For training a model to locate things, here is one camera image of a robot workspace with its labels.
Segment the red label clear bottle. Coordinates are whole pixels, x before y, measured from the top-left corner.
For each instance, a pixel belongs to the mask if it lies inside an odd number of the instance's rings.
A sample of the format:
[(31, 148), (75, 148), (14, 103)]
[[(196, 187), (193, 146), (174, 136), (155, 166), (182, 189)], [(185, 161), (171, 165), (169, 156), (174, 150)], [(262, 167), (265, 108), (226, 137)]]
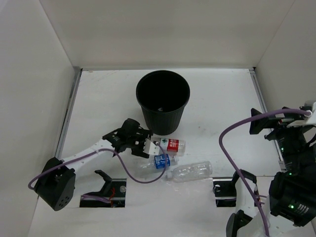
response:
[(163, 151), (165, 151), (165, 153), (168, 155), (182, 157), (185, 154), (185, 151), (186, 151), (185, 140), (153, 137), (151, 138), (151, 141), (154, 144), (159, 143)]

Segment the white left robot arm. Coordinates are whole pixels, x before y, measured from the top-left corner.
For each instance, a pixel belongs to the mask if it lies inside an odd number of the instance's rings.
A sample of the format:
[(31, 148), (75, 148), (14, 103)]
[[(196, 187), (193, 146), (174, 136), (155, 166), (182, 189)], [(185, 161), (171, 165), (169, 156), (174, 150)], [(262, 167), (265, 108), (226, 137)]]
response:
[(159, 146), (151, 140), (153, 132), (141, 128), (140, 123), (128, 118), (120, 128), (102, 136), (91, 147), (67, 158), (53, 157), (47, 161), (41, 174), (33, 178), (28, 188), (33, 190), (54, 211), (63, 209), (72, 199), (80, 169), (104, 155), (112, 158), (131, 149), (137, 157), (149, 158), (159, 153)]

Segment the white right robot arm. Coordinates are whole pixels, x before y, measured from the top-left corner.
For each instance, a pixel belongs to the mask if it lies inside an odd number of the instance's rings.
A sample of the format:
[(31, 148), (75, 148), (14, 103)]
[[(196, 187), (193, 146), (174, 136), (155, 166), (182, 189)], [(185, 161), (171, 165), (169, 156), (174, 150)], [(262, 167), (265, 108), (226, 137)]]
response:
[(256, 177), (235, 169), (229, 190), (236, 195), (236, 210), (228, 219), (226, 235), (278, 237), (307, 225), (316, 216), (316, 141), (306, 141), (304, 134), (316, 125), (315, 104), (267, 113), (252, 109), (251, 117), (229, 126), (228, 130), (246, 123), (250, 123), (251, 135), (271, 130), (265, 139), (277, 142), (285, 171), (276, 173), (266, 200), (261, 203), (254, 192)]

